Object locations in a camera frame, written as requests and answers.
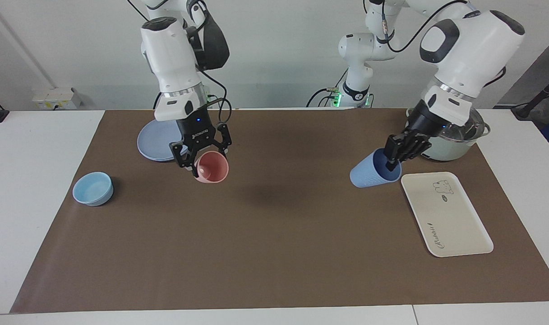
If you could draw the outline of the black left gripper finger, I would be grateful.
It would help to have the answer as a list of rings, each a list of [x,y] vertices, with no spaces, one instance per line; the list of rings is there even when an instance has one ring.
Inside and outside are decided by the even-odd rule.
[[[412,160],[431,147],[431,136],[418,131],[410,131],[406,134],[402,148],[402,160]]]
[[[384,146],[384,156],[387,158],[385,167],[392,172],[398,164],[406,160],[404,148],[406,136],[404,134],[390,135]]]

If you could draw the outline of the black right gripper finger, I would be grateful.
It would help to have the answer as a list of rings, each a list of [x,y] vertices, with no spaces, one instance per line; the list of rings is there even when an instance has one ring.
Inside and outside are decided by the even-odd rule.
[[[221,142],[218,142],[216,139],[212,139],[211,144],[218,148],[218,152],[225,157],[229,146],[232,144],[229,128],[226,123],[218,123],[215,129],[221,135]]]
[[[172,155],[180,168],[192,171],[194,178],[199,177],[198,169],[195,166],[198,151],[201,150],[198,140],[182,140],[169,143]]]

